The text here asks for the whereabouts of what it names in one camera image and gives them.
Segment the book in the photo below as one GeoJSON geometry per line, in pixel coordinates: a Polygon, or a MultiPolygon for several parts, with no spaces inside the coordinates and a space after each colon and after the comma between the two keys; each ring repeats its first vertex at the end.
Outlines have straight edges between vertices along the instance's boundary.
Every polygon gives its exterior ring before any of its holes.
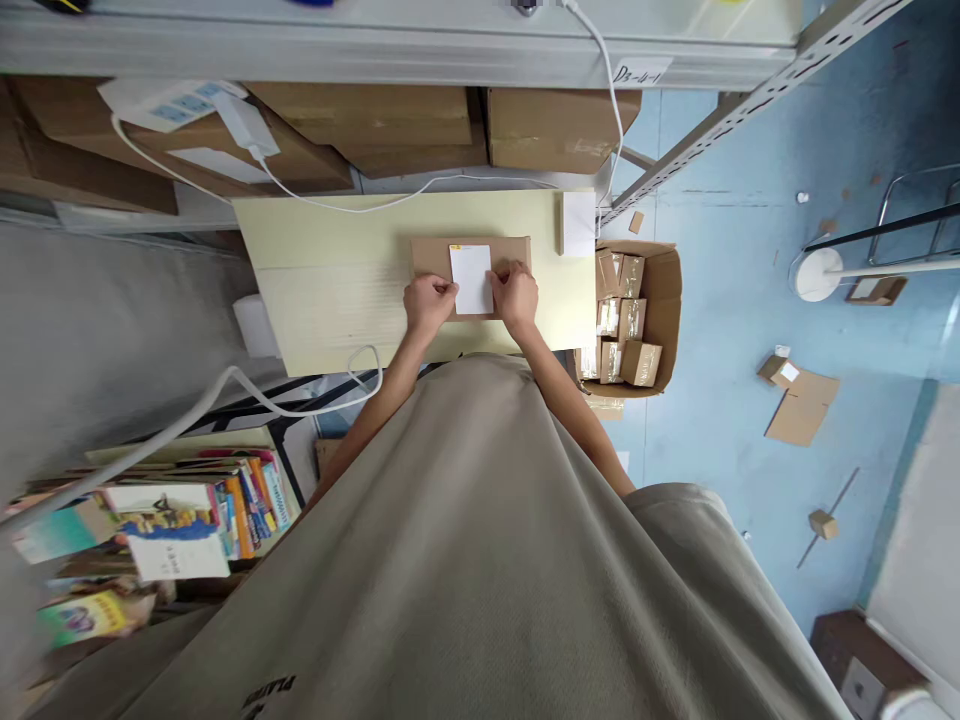
{"type": "Polygon", "coordinates": [[[143,580],[227,577],[216,495],[204,483],[118,485],[104,495],[120,516],[143,580]]]}

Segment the floor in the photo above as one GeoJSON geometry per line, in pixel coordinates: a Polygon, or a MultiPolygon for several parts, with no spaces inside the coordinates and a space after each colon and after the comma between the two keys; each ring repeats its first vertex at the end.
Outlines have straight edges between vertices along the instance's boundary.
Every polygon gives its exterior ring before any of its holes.
{"type": "MultiPolygon", "coordinates": [[[[957,17],[948,3],[917,0],[640,207],[641,239],[676,243],[683,263],[678,362],[662,396],[628,401],[624,420],[605,426],[638,487],[697,482],[721,495],[806,633],[857,598],[923,379],[960,376],[949,321],[960,273],[915,275],[895,306],[863,308],[843,301],[846,288],[804,302],[789,266],[822,224],[836,234],[873,224],[895,171],[960,160],[946,74],[956,63],[940,31],[957,17]],[[798,192],[810,201],[799,204],[798,192]],[[755,373],[777,344],[842,381],[811,448],[763,437],[782,392],[755,373]],[[855,468],[840,536],[797,570],[812,538],[807,515],[829,508],[855,468]]],[[[648,92],[626,144],[659,156],[715,106],[714,93],[648,92]]],[[[617,191],[638,176],[622,165],[617,191]]],[[[956,177],[914,184],[893,216],[942,202],[956,177]]],[[[629,237],[620,227],[629,215],[605,235],[629,237]]],[[[884,252],[903,256],[930,233],[904,233],[884,252]]],[[[842,254],[855,267],[866,252],[864,242],[842,254]]]]}

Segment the cardboard piece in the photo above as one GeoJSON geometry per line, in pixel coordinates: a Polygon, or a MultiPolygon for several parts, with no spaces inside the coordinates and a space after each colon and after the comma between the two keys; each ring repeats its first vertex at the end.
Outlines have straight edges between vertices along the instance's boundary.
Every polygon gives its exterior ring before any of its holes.
{"type": "Polygon", "coordinates": [[[663,348],[659,345],[629,340],[623,349],[620,377],[624,382],[637,387],[653,387],[657,380],[657,368],[663,348]]]}
{"type": "MultiPolygon", "coordinates": [[[[451,245],[489,245],[490,266],[496,273],[505,271],[513,260],[526,263],[533,271],[529,237],[412,238],[410,258],[413,276],[439,275],[444,280],[453,282],[453,270],[450,267],[451,245]]],[[[454,310],[447,322],[499,319],[500,315],[496,310],[483,315],[458,315],[454,310]]]]}
{"type": "Polygon", "coordinates": [[[840,381],[835,378],[801,370],[780,401],[764,436],[810,447],[839,388],[840,381]]]}
{"type": "MultiPolygon", "coordinates": [[[[617,92],[624,133],[640,113],[639,90],[617,92]]],[[[494,167],[597,173],[617,146],[606,90],[487,90],[494,167]]]]}
{"type": "Polygon", "coordinates": [[[824,510],[814,510],[809,520],[810,528],[824,540],[832,540],[840,531],[837,519],[824,510]]]}
{"type": "MultiPolygon", "coordinates": [[[[18,76],[11,82],[36,118],[40,130],[48,138],[159,176],[169,185],[170,195],[173,196],[170,176],[127,147],[114,132],[110,125],[110,108],[97,92],[97,86],[106,82],[105,78],[18,76]]],[[[128,137],[137,136],[138,131],[150,132],[127,123],[124,123],[123,127],[128,137]]],[[[283,194],[283,191],[275,186],[247,185],[203,170],[165,152],[149,148],[143,150],[174,172],[224,197],[266,197],[283,194]]]]}
{"type": "Polygon", "coordinates": [[[46,137],[0,79],[0,188],[113,210],[177,214],[173,183],[46,137]]]}
{"type": "MultiPolygon", "coordinates": [[[[280,154],[268,157],[266,163],[270,172],[276,175],[284,185],[293,192],[327,192],[353,188],[350,165],[336,150],[329,146],[314,145],[256,98],[252,103],[260,110],[277,147],[280,148],[280,154]]],[[[207,115],[171,133],[158,133],[131,127],[127,135],[141,147],[163,153],[162,162],[164,163],[167,157],[171,157],[172,152],[208,148],[226,153],[251,168],[263,172],[249,151],[237,145],[217,113],[207,115]]],[[[209,166],[204,169],[209,172],[215,170],[209,166]]],[[[273,182],[269,177],[266,184],[268,184],[268,190],[273,192],[273,182]]]]}
{"type": "Polygon", "coordinates": [[[853,305],[893,305],[906,285],[907,278],[902,275],[863,277],[850,289],[847,302],[853,305]]]}
{"type": "Polygon", "coordinates": [[[467,89],[467,111],[470,116],[470,142],[467,144],[376,145],[338,142],[335,147],[357,170],[373,180],[486,165],[487,136],[483,129],[480,96],[474,88],[467,89]]]}
{"type": "Polygon", "coordinates": [[[620,325],[617,339],[620,342],[643,339],[643,321],[647,314],[646,300],[624,299],[620,301],[620,325]]]}
{"type": "Polygon", "coordinates": [[[649,243],[640,240],[606,240],[601,250],[627,253],[644,259],[643,297],[647,301],[643,339],[651,345],[660,345],[660,365],[651,387],[633,385],[601,385],[585,380],[584,389],[604,397],[651,397],[664,392],[673,377],[677,361],[677,343],[680,338],[680,310],[682,306],[683,277],[680,255],[671,243],[649,243]]]}
{"type": "Polygon", "coordinates": [[[637,235],[640,232],[641,225],[643,225],[643,213],[635,212],[630,220],[630,232],[637,235]]]}
{"type": "Polygon", "coordinates": [[[766,380],[768,385],[777,385],[784,390],[789,390],[794,381],[800,377],[800,368],[787,358],[771,355],[763,367],[757,371],[757,375],[766,380]]]}
{"type": "Polygon", "coordinates": [[[318,145],[473,143],[466,88],[292,82],[245,85],[318,145]]]}

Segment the gray shirt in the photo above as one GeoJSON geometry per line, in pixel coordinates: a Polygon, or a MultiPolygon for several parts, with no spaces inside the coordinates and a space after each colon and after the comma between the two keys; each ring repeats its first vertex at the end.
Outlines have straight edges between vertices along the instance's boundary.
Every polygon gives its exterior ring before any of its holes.
{"type": "Polygon", "coordinates": [[[197,625],[115,643],[35,717],[849,717],[720,499],[617,497],[515,358],[421,380],[197,625]]]}

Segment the paper scrap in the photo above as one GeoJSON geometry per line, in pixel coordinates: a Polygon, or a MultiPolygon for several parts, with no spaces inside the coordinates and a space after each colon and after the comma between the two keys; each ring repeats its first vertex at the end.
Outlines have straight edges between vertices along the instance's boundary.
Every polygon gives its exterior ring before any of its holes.
{"type": "Polygon", "coordinates": [[[460,286],[457,293],[458,315],[488,315],[493,312],[493,288],[489,245],[451,245],[450,270],[460,286]]]}

